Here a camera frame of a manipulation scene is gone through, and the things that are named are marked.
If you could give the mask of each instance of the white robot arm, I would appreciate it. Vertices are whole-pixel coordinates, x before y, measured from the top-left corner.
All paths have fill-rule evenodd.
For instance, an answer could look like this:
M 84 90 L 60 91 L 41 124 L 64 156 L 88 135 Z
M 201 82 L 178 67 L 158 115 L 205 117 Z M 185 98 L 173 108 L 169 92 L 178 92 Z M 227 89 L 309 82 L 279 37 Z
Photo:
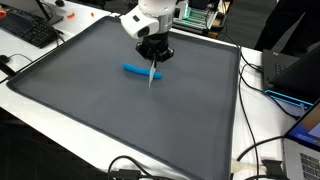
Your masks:
M 120 17 L 122 26 L 132 38 L 143 38 L 136 49 L 145 59 L 157 63 L 173 56 L 168 36 L 177 1 L 181 0 L 139 0 L 138 6 Z
M 139 0 L 128 14 L 121 16 L 121 24 L 128 34 L 139 39 L 171 29 L 177 0 Z

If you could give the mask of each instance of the gray tray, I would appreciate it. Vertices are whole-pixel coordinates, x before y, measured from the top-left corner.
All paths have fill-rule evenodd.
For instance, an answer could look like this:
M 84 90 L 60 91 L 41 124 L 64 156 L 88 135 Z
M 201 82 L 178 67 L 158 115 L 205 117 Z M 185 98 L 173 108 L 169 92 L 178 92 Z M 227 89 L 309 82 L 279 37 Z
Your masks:
M 122 70 L 150 67 L 136 43 L 105 17 L 7 85 L 191 179 L 228 179 L 239 50 L 170 33 L 175 55 L 149 89 L 148 77 Z

